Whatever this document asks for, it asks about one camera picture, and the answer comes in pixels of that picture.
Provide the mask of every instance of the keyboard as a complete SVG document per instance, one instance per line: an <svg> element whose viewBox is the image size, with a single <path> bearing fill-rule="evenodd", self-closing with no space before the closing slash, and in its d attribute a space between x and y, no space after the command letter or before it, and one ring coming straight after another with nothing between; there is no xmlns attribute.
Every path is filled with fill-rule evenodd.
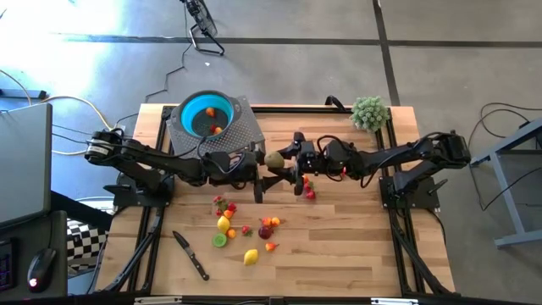
<svg viewBox="0 0 542 305"><path fill-rule="evenodd" d="M14 241L0 241L0 291L15 286L14 276Z"/></svg>

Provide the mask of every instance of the green lime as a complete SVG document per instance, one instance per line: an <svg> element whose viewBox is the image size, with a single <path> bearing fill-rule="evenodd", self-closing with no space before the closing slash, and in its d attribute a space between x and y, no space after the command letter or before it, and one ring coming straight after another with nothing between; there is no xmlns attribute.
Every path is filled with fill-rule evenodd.
<svg viewBox="0 0 542 305"><path fill-rule="evenodd" d="M213 246L215 247L223 247L227 241L228 237L226 237L226 235L223 233L218 233L217 235L213 236Z"/></svg>

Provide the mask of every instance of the wooden tabletop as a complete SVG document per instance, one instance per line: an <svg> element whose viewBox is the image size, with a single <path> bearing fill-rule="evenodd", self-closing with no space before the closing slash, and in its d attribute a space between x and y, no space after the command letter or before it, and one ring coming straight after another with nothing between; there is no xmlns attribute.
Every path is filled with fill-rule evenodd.
<svg viewBox="0 0 542 305"><path fill-rule="evenodd" d="M155 145L163 106L141 105L135 139ZM411 107L392 107L391 113L399 145L419 138ZM302 131L307 140L331 134L355 142L358 150L376 150L374 135L355 130L347 114L256 116L268 152L288 146L296 130ZM263 167L261 171L261 175L271 175ZM197 188L177 178L174 200L166 209L163 222L152 294L399 296L389 216L381 208L378 179L373 179L366 189L359 187L359 181L348 179L333 182L321 175L311 176L311 180L317 190L315 201L294 196L293 186L283 182L264 195L263 204L256 204L252 185L243 191L231 186ZM212 205L217 195L235 201L238 207L231 221L237 237L224 248L213 247L211 243L218 233L216 208ZM141 208L127 208L113 220L97 289L109 284L133 253L140 217ZM274 252L265 251L266 241L257 234L241 235L242 225L257 230L258 219L263 217L286 220L270 239L280 244ZM420 256L442 284L454 291L438 222L425 210L413 210L412 220ZM202 280L173 238L172 230L177 230L191 244L210 281ZM259 251L259 260L255 265L245 266L244 253L253 248ZM146 269L147 254L142 259L139 285ZM412 265L407 259L406 269L414 287Z"/></svg>

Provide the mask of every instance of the white cable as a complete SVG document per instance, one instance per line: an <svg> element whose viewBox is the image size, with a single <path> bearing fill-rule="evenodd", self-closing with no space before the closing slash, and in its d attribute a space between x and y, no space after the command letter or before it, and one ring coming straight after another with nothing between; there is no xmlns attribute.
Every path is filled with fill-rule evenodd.
<svg viewBox="0 0 542 305"><path fill-rule="evenodd" d="M7 72L5 72L4 70L0 69L0 72L2 72L3 74L5 74L7 77L9 77L11 80L13 80L14 82L17 83L17 85L19 85L21 87L21 89L23 89L23 91L25 92L25 95L26 95L26 99L28 100L28 104L30 106L32 106L32 100L30 99L30 94L28 94L28 91L25 89L25 87L19 83L13 76L11 76L10 74L8 74ZM46 98L42 101L40 101L40 103L49 103L51 102L52 100L54 99L57 99L57 98L72 98L74 100L77 100L77 101L80 101L80 102L83 102L89 106L91 106L92 110L94 110L96 112L96 114L98 115L98 117L100 117L100 120L102 121L102 123L105 125L105 127L109 130L112 130L113 127L109 126L108 122L103 118L103 115L102 113L100 113L100 111L96 108L96 106L94 106L94 104L92 104L91 102L85 100L84 98L80 98L80 97L72 97L72 96L57 96L57 97L49 97L49 98ZM61 155L64 155L64 156L75 156L75 155L80 155L80 154L83 154L83 153L86 153L86 150L84 151L79 151L79 152L60 152L60 151L55 151L55 150L52 150L53 153L57 153L57 154L61 154Z"/></svg>
<svg viewBox="0 0 542 305"><path fill-rule="evenodd" d="M76 201L87 201L87 200L111 200L114 199L113 196L94 196L94 197L83 197L83 198L77 198Z"/></svg>

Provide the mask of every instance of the black and white checkered pattern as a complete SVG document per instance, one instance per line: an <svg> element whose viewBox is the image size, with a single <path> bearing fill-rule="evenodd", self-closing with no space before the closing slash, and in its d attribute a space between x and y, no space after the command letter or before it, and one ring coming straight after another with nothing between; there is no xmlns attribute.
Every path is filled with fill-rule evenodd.
<svg viewBox="0 0 542 305"><path fill-rule="evenodd" d="M94 264L70 264L69 261L77 258L94 258L98 256L100 247L107 240L108 232L99 230L77 221L68 224L68 265L76 271L91 268Z"/></svg>

